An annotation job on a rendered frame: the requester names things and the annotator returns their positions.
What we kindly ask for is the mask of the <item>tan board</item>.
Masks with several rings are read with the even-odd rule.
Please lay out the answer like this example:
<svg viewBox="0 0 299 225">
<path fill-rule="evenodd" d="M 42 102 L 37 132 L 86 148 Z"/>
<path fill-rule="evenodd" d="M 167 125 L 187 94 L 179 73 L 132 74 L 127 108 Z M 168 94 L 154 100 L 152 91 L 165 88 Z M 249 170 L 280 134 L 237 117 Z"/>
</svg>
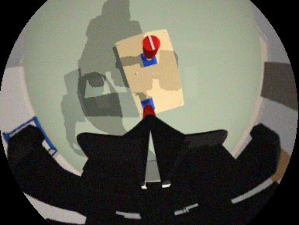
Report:
<svg viewBox="0 0 299 225">
<path fill-rule="evenodd" d="M 115 42 L 140 118 L 184 105 L 169 39 L 165 29 Z"/>
</svg>

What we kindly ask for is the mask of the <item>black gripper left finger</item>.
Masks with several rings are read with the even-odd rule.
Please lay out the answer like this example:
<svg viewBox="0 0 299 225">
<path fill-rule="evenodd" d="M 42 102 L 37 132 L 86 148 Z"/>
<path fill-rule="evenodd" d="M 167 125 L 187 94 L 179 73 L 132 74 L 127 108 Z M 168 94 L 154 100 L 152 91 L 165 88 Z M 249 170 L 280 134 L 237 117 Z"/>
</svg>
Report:
<svg viewBox="0 0 299 225">
<path fill-rule="evenodd" d="M 138 180 L 144 186 L 150 142 L 150 115 L 144 116 L 125 135 L 84 132 L 77 135 L 78 146 L 88 157 L 134 163 Z"/>
</svg>

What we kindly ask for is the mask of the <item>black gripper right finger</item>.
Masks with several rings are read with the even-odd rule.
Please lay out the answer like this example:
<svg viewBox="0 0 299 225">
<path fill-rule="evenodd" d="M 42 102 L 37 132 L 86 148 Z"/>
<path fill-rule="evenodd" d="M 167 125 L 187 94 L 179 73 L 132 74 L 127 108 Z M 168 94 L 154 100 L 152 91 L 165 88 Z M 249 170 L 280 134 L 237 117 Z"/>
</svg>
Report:
<svg viewBox="0 0 299 225">
<path fill-rule="evenodd" d="M 150 115 L 150 133 L 162 186 L 171 184 L 170 178 L 187 152 L 223 144 L 228 135 L 228 131 L 223 129 L 184 134 L 155 115 Z"/>
</svg>

